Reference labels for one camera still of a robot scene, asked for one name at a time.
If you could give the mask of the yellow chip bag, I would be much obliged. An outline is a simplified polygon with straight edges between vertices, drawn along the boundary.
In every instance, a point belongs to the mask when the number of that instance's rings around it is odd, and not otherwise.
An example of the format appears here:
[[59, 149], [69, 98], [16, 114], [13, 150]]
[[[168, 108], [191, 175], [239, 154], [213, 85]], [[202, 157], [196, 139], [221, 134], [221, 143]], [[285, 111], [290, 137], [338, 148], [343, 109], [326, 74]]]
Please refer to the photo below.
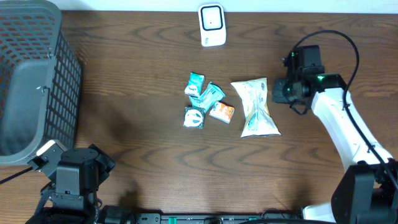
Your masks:
[[245, 124], [241, 138], [280, 135], [267, 107], [267, 78], [232, 82], [243, 104]]

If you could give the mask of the teal wet wipes pack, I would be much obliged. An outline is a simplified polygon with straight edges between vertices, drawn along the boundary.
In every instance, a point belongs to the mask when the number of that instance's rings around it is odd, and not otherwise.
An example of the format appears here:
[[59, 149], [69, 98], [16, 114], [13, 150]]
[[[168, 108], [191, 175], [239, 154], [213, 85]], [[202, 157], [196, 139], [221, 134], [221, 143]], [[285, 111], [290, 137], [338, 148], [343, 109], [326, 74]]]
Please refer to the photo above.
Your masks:
[[213, 82], [209, 82], [206, 90], [199, 97], [189, 96], [189, 99], [192, 106], [203, 108], [206, 113], [217, 101], [221, 101], [224, 97], [225, 94], [222, 89]]

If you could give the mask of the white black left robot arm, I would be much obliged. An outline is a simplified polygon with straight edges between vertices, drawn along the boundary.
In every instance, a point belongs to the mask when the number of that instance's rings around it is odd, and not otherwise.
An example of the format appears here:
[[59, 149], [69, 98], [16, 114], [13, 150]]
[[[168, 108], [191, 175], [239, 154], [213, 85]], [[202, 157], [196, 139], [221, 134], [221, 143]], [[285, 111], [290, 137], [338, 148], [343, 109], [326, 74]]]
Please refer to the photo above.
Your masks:
[[28, 162], [50, 182], [42, 188], [28, 223], [135, 223], [126, 208], [102, 206], [99, 186], [115, 168], [115, 161], [94, 144], [64, 150], [57, 143]]

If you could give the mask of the orange snack packet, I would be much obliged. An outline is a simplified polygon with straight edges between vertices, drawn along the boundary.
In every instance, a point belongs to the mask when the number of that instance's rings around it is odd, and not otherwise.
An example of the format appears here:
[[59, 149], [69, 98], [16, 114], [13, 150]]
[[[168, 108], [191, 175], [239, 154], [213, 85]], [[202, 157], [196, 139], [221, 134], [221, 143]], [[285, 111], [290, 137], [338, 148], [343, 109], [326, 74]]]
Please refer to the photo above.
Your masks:
[[227, 124], [231, 122], [234, 114], [234, 107], [216, 101], [210, 110], [209, 115]]

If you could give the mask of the dark green round-logo packet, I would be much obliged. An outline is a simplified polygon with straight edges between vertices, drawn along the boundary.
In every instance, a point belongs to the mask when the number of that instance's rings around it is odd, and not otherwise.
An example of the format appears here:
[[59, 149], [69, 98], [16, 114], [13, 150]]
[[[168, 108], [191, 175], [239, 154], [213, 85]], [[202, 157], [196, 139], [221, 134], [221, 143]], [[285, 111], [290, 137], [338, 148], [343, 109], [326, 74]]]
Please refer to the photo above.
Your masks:
[[202, 129], [205, 120], [205, 110], [199, 107], [186, 107], [183, 126]]

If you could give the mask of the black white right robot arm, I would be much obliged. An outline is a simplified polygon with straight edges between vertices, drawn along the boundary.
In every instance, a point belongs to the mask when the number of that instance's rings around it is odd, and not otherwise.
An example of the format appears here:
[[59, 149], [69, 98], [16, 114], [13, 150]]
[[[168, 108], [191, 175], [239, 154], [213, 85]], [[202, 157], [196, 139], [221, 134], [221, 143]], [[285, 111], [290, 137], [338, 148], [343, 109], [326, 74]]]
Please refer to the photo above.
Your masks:
[[331, 200], [306, 206], [306, 220], [332, 223], [397, 223], [397, 161], [372, 135], [345, 92], [339, 74], [278, 78], [274, 103], [305, 105], [322, 122], [341, 158], [345, 174]]

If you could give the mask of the teal white small packet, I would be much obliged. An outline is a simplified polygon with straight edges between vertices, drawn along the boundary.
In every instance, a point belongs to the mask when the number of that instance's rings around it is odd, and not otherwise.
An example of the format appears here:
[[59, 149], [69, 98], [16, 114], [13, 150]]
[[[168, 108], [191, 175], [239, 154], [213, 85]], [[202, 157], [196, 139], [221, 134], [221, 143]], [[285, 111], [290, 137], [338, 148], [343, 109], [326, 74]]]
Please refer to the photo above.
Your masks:
[[184, 89], [184, 93], [188, 96], [199, 97], [205, 82], [205, 76], [197, 73], [190, 73], [190, 78]]

